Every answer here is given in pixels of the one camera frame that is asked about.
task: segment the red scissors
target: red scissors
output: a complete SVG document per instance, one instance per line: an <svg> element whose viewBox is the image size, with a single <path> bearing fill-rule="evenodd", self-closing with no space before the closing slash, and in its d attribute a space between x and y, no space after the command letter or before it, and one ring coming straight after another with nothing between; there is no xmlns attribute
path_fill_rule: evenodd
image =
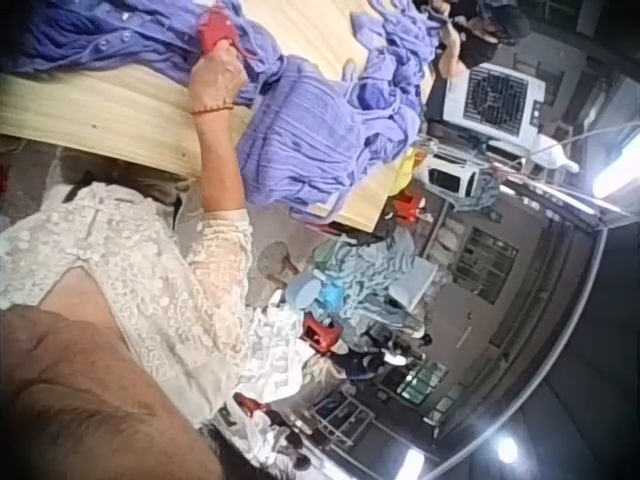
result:
<svg viewBox="0 0 640 480"><path fill-rule="evenodd" d="M244 58L254 58L242 48L238 30L222 7L214 7L204 12L199 23L200 42L205 54L213 50L222 40L228 40Z"/></svg>

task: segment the white microwave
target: white microwave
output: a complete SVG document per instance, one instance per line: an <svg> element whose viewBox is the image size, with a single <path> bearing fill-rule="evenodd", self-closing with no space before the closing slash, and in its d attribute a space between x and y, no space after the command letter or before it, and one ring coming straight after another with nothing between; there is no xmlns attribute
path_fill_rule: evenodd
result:
<svg viewBox="0 0 640 480"><path fill-rule="evenodd" d="M436 187L460 198L469 198L475 194L480 167L434 156L420 165L415 173L415 177L427 187Z"/></svg>

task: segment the white lace blouse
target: white lace blouse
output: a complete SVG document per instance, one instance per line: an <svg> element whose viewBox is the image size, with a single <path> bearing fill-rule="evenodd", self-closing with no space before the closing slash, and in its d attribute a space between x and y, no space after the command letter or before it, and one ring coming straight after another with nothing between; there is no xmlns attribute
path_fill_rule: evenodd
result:
<svg viewBox="0 0 640 480"><path fill-rule="evenodd" d="M92 184L0 236L0 308L39 305L84 267L131 353L199 425L229 397L247 357L251 227L237 213L205 215L185 259L152 200Z"/></svg>

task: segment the hand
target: hand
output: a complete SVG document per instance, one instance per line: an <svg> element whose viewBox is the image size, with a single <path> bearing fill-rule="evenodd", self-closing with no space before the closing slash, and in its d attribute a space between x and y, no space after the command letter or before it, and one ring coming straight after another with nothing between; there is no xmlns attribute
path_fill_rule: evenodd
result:
<svg viewBox="0 0 640 480"><path fill-rule="evenodd" d="M192 112L233 103L249 83L238 51L227 40L203 55L191 70L189 103Z"/></svg>
<svg viewBox="0 0 640 480"><path fill-rule="evenodd" d="M449 48L460 48L462 39L451 22L447 23L447 25L442 29L442 43Z"/></svg>
<svg viewBox="0 0 640 480"><path fill-rule="evenodd" d="M448 17L449 12L451 11L451 3L445 0L431 0L431 8L435 12Z"/></svg>

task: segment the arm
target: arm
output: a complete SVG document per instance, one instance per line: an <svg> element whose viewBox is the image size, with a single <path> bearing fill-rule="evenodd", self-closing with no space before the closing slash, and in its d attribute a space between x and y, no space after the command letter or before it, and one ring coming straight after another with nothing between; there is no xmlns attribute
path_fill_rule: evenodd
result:
<svg viewBox="0 0 640 480"><path fill-rule="evenodd" d="M251 226L231 138L230 109L247 76L237 52L220 42L191 72L189 96L202 155L204 215L187 255L214 321L214 339L233 364L244 360L248 316L247 272L251 265Z"/></svg>
<svg viewBox="0 0 640 480"><path fill-rule="evenodd" d="M447 46L440 57L438 69L443 78L453 78L467 70L467 67L460 61L460 50L462 41L460 34L451 23L448 23L442 32L442 41Z"/></svg>
<svg viewBox="0 0 640 480"><path fill-rule="evenodd" d="M205 213L244 208L244 188L231 138L232 102L247 84L238 52L227 41L203 56L191 72L189 98L202 156Z"/></svg>

